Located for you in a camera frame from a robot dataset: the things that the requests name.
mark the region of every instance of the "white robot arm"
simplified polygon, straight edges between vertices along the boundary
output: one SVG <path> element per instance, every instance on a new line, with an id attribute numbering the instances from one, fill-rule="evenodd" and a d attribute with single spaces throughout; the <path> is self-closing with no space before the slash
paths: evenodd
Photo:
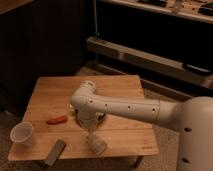
<path id="1" fill-rule="evenodd" d="M 82 127 L 94 127 L 97 112 L 160 125 L 180 133 L 178 171 L 213 170 L 213 98 L 171 103 L 105 97 L 96 95 L 95 91 L 95 83 L 84 81 L 71 97 Z"/>

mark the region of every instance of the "dark wall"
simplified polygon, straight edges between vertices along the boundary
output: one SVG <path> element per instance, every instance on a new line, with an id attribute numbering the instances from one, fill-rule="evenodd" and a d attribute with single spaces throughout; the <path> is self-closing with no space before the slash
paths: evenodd
<path id="1" fill-rule="evenodd" d="M 22 115 L 39 76 L 84 62 L 83 1 L 35 0 L 0 16 L 0 108 Z"/>
<path id="2" fill-rule="evenodd" d="M 179 17 L 97 4 L 102 39 L 213 70 L 213 25 Z"/>

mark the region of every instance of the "wooden table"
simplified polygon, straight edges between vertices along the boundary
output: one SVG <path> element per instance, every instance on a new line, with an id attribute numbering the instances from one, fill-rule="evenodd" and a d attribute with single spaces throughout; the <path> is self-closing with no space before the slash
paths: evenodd
<path id="1" fill-rule="evenodd" d="M 96 156 L 86 143 L 87 132 L 76 122 L 69 107 L 73 92 L 83 80 L 92 80 L 97 93 L 114 97 L 144 98 L 138 76 L 75 76 L 43 77 L 37 81 L 23 121 L 32 122 L 37 144 L 24 148 L 13 144 L 9 160 L 44 160 L 57 139 L 67 143 L 60 159 L 94 158 Z M 46 120 L 67 115 L 68 121 L 59 125 L 47 125 Z M 158 154 L 158 146 L 151 124 L 107 115 L 97 132 L 108 144 L 99 157 L 145 156 Z"/>
<path id="2" fill-rule="evenodd" d="M 30 2 L 33 0 L 0 0 L 0 15 Z"/>

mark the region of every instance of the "paper cup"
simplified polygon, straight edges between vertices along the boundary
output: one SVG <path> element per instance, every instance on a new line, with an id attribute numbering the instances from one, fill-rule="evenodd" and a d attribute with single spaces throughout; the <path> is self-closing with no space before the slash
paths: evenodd
<path id="1" fill-rule="evenodd" d="M 36 144 L 33 125 L 30 122 L 17 124 L 10 132 L 10 139 L 17 144 L 32 147 Z"/>

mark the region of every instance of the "sausage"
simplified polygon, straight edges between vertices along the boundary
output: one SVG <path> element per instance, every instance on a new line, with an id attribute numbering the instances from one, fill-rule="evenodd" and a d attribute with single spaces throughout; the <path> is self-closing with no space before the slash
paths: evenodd
<path id="1" fill-rule="evenodd" d="M 63 123 L 67 121 L 67 116 L 66 115 L 62 115 L 62 116 L 58 116 L 56 118 L 52 118 L 46 121 L 47 124 L 49 125 L 55 125 L 55 124 L 59 124 L 59 123 Z"/>

